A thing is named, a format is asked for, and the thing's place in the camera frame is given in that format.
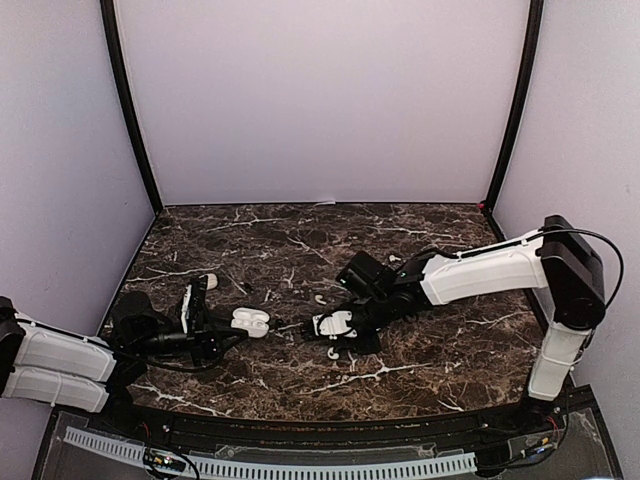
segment black frame edge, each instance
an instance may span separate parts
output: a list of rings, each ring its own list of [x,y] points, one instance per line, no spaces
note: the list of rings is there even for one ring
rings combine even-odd
[[[47,459],[47,455],[49,454],[51,437],[53,436],[53,431],[58,423],[58,416],[58,407],[54,407],[51,415],[49,415],[49,420],[47,421],[44,433],[42,434],[42,440],[40,440],[38,456],[36,457],[36,463],[33,467],[33,471],[31,472],[31,480],[40,480],[42,478],[44,464]]]
[[[156,226],[156,223],[158,221],[158,217],[160,216],[159,213],[157,213],[155,215],[155,217],[153,218],[153,221],[151,222],[151,225],[149,225],[149,228],[147,228],[147,232],[144,234],[144,237],[142,238],[142,241],[140,242],[140,245],[138,245],[138,248],[136,249],[136,253],[133,254],[133,257],[131,257],[131,261],[129,262],[129,265],[127,266],[127,270],[125,271],[122,280],[120,280],[120,284],[118,285],[118,289],[116,290],[115,294],[113,295],[113,298],[111,299],[111,304],[109,304],[109,308],[107,309],[107,312],[104,314],[104,318],[102,319],[102,323],[100,324],[100,328],[98,329],[98,333],[96,334],[96,336],[101,336],[102,335],[102,331],[104,330],[104,326],[107,323],[107,320],[109,319],[109,315],[111,314],[111,310],[113,309],[113,306],[116,304],[116,300],[118,299],[118,294],[120,293],[120,291],[122,290],[122,287],[124,287],[124,284],[127,282],[127,278],[129,278],[129,274],[131,273],[131,269],[133,268],[133,265],[136,263],[136,260],[138,259],[138,256],[140,255],[140,250],[142,250],[142,247],[144,247],[145,243],[147,243],[147,239],[149,238],[149,235],[151,234],[151,231],[153,230],[153,227]]]
[[[513,147],[516,143],[520,122],[524,112],[524,106],[529,91],[529,83],[531,81],[531,73],[536,56],[536,48],[538,46],[538,37],[540,35],[540,26],[542,24],[542,10],[544,0],[531,0],[529,5],[529,18],[527,20],[527,31],[522,49],[522,59],[520,61],[520,69],[518,71],[518,80],[513,93],[513,101],[511,110],[509,111],[509,119],[505,128],[500,153],[493,171],[491,184],[487,192],[486,199],[482,201],[484,208],[493,210],[500,196],[500,190],[504,184],[507,175],[509,162],[513,153]]]
[[[149,197],[153,211],[157,215],[163,209],[162,199],[160,198],[156,181],[153,178],[153,171],[151,170],[149,157],[144,147],[144,141],[142,140],[140,125],[138,124],[138,117],[136,116],[136,111],[133,106],[133,97],[131,96],[129,80],[127,79],[127,71],[122,55],[122,45],[120,44],[118,23],[116,21],[115,5],[113,2],[114,0],[100,0],[102,23],[104,25],[107,48],[109,49],[109,58],[111,59],[111,69],[113,70],[113,78],[116,83],[118,97],[120,98],[120,108],[122,109],[122,115],[124,116],[127,131],[129,132],[131,147],[136,157],[147,196]]]

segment enclosure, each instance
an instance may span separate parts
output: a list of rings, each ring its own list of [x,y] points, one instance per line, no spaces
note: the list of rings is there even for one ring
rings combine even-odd
[[[299,327],[348,298],[339,271],[360,250],[398,267],[562,214],[625,255],[573,381],[634,478],[639,15],[623,0],[5,2],[0,294],[108,339],[124,293],[172,315],[215,273],[209,307],[264,310],[269,335],[210,372],[150,367],[137,405],[400,425],[517,402],[552,303],[471,297],[333,360]],[[610,292],[615,256],[590,243]],[[5,463],[27,478],[51,409],[1,404]]]

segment small white object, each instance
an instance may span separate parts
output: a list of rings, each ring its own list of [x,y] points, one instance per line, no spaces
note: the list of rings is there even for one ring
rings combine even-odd
[[[2,393],[7,398],[30,398],[51,405],[68,405],[99,412],[109,394],[104,385],[87,378],[39,367],[15,367]]]
[[[329,357],[331,360],[338,360],[340,358],[340,354],[336,352],[333,347],[331,347],[329,350],[327,350],[327,357]]]
[[[591,330],[573,330],[556,322],[549,325],[531,371],[531,397],[552,401],[560,394],[564,379],[573,368],[580,347],[589,335]]]
[[[269,314],[262,310],[240,307],[233,311],[231,326],[249,332],[251,338],[262,338],[269,332]]]
[[[88,339],[47,330],[35,322],[21,324],[25,336],[14,360],[15,365],[42,367],[106,382],[116,365],[112,352],[90,344]],[[102,340],[91,340],[104,343]]]
[[[182,324],[182,331],[187,333],[189,328],[187,327],[187,313],[189,313],[189,301],[191,300],[191,285],[187,286],[187,291],[182,299],[182,308],[180,310],[180,323]]]
[[[315,333],[317,336],[329,337],[331,340],[338,338],[338,335],[354,338],[358,333],[349,325],[352,317],[353,314],[348,310],[337,310],[326,317],[316,315],[313,317]]]
[[[207,291],[218,286],[218,276],[215,273],[207,273]]]

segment wire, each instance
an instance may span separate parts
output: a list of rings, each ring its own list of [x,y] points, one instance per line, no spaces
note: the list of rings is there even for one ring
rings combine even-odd
[[[440,249],[438,247],[429,247],[429,248],[426,248],[426,249],[422,250],[420,253],[414,255],[412,257],[412,259],[419,260],[422,257],[424,257],[426,255],[429,255],[431,253],[436,253],[438,255],[442,255],[445,258],[451,258],[451,259],[457,259],[458,258],[458,256],[456,254],[454,254],[454,253],[445,252],[444,250],[442,250],[442,249]]]
[[[560,437],[560,429],[558,428],[558,424],[553,419],[553,417],[547,417],[547,422],[549,422],[551,425],[553,425],[553,435],[556,438],[559,438]]]
[[[565,441],[565,439],[567,438],[567,434],[569,433],[569,417],[571,416],[571,413],[569,412],[569,390],[565,390],[564,392],[565,395],[565,412],[567,414],[567,418],[564,421],[564,431],[562,432],[562,437],[560,437],[560,439],[558,440],[558,443],[556,444],[555,448],[551,449],[549,451],[549,454],[546,455],[545,457],[541,458],[540,460],[538,460],[535,463],[525,463],[522,465],[513,465],[510,466],[509,469],[516,469],[516,468],[525,468],[525,467],[533,467],[535,465],[540,465],[542,462],[546,462],[555,452],[557,452],[560,449],[560,446],[562,445],[562,443]]]
[[[178,367],[178,366],[174,366],[174,365],[169,365],[167,363],[162,363],[162,362],[155,362],[153,360],[149,360],[148,358],[144,358],[144,357],[140,357],[138,355],[133,355],[131,353],[127,353],[127,352],[123,352],[121,350],[112,350],[108,345],[105,345],[101,342],[97,342],[89,337],[84,337],[82,335],[78,335],[76,333],[73,332],[67,332],[65,330],[56,328],[56,327],[52,327],[50,325],[46,325],[44,323],[40,323],[40,322],[36,322],[35,320],[28,320],[25,318],[16,318],[16,321],[18,323],[24,323],[24,324],[35,324],[36,326],[40,327],[40,328],[44,328],[46,330],[51,330],[53,332],[56,333],[60,333],[63,335],[68,335],[70,337],[73,338],[77,338],[78,340],[82,340],[85,341],[87,343],[90,343],[91,345],[95,345],[97,347],[100,348],[104,348],[109,350],[111,353],[113,353],[114,356],[119,356],[122,358],[128,358],[130,360],[135,360],[137,362],[142,362],[145,365],[149,365],[151,367],[156,367],[156,368],[160,368],[162,370],[169,370],[171,372],[180,372],[180,373],[202,373],[202,372],[208,372],[209,370],[213,370],[214,368],[218,367],[220,365],[220,362],[222,361],[223,357],[218,358],[215,362],[209,364],[209,365],[205,365],[203,367]],[[235,341],[231,342],[229,344],[229,346],[227,347],[227,350],[234,347],[235,345],[237,345],[238,343],[240,343],[242,339],[236,339]]]
[[[513,465],[514,463],[518,462],[519,460],[526,460],[527,458],[531,458],[533,455],[527,455],[527,449],[520,451],[517,455],[511,457],[509,460],[496,464],[496,465],[478,465],[478,470],[479,471],[483,471],[483,470],[500,470],[500,469],[506,469],[506,470],[511,470],[511,469],[518,469],[518,468],[526,468],[526,467],[533,467],[536,465],[540,465],[542,462],[545,462],[546,460],[548,460],[562,445],[562,443],[564,442],[565,438],[567,438],[567,433],[569,432],[569,417],[570,417],[570,412],[569,412],[569,390],[565,390],[565,412],[566,412],[566,420],[565,420],[565,426],[564,426],[564,431],[562,432],[562,436],[560,438],[557,438],[556,440],[556,444],[553,448],[549,448],[548,450],[544,450],[542,453],[546,453],[549,452],[547,455],[545,455],[543,458],[541,458],[540,460],[536,461],[536,462],[531,462],[531,463],[523,463],[520,465]],[[550,423],[552,423],[552,425],[554,426],[554,435],[556,435],[556,432],[558,432],[558,424],[551,418],[551,417],[547,417],[547,421],[550,420]],[[544,448],[544,445],[541,446],[536,446],[535,450],[538,450],[539,448]]]
[[[180,372],[180,373],[202,373],[208,372],[209,370],[213,370],[214,368],[220,365],[222,359],[216,360],[214,363],[210,365],[205,365],[203,367],[178,367],[175,365],[169,365],[167,363],[162,362],[154,362],[153,360],[149,360],[148,358],[139,357],[138,355],[133,355],[131,353],[122,352],[120,350],[112,350],[114,356],[119,356],[123,358],[128,358],[131,360],[136,360],[138,362],[142,362],[145,365],[149,365],[151,367],[160,368],[162,370],[169,370],[171,372]]]
[[[112,425],[111,423],[107,422],[106,420],[99,418],[98,420],[100,420],[100,422],[102,422],[104,425],[106,425],[107,427],[115,430],[116,432],[118,432],[120,435],[122,435],[125,438],[132,438],[130,434],[123,432],[122,430],[120,430],[118,427],[116,427],[115,425]],[[186,455],[184,455],[183,453],[178,452],[175,448],[171,448],[169,446],[166,445],[160,445],[159,443],[153,442],[151,440],[151,432],[149,431],[149,426],[145,423],[142,422],[141,424],[138,424],[139,426],[143,426],[146,434],[147,434],[147,440],[144,441],[144,445],[145,445],[145,449],[148,449],[149,447],[155,447],[158,448],[160,450],[165,450],[168,452],[173,453],[174,455],[176,455],[177,457],[181,458],[182,460],[184,460],[192,469],[193,469],[193,473],[195,475],[195,480],[201,480],[200,479],[200,470],[198,470],[198,467],[196,466],[196,464],[193,462],[193,460],[191,460],[189,457],[187,457]]]

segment black corner post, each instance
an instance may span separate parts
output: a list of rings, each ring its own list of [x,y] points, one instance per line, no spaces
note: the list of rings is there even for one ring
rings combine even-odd
[[[483,211],[489,214],[493,211],[498,201],[500,189],[504,183],[509,161],[511,160],[511,154],[513,153],[513,147],[516,143],[518,129],[520,128],[520,121],[522,120],[522,113],[531,80],[531,72],[533,71],[536,47],[538,46],[543,5],[544,0],[531,0],[529,6],[529,20],[527,21],[527,31],[522,49],[522,60],[520,61],[520,70],[518,71],[518,80],[513,94],[509,119],[507,120],[507,128],[504,132],[502,146],[500,147],[500,153],[498,154],[498,160],[495,170],[493,171],[487,197],[481,202]]]
[[[116,21],[116,12],[114,0],[100,0],[102,9],[102,22],[104,24],[104,33],[107,39],[107,47],[109,49],[109,57],[111,58],[111,68],[113,69],[113,78],[116,82],[116,89],[120,97],[120,107],[124,115],[124,121],[129,132],[129,139],[133,147],[133,153],[140,169],[140,175],[147,190],[149,201],[156,215],[162,211],[162,200],[158,192],[158,186],[153,178],[149,157],[142,141],[140,125],[138,125],[138,117],[133,106],[133,98],[129,81],[127,79],[127,71],[124,65],[124,57],[122,56],[122,46],[120,44],[120,36],[118,35],[118,23]]]

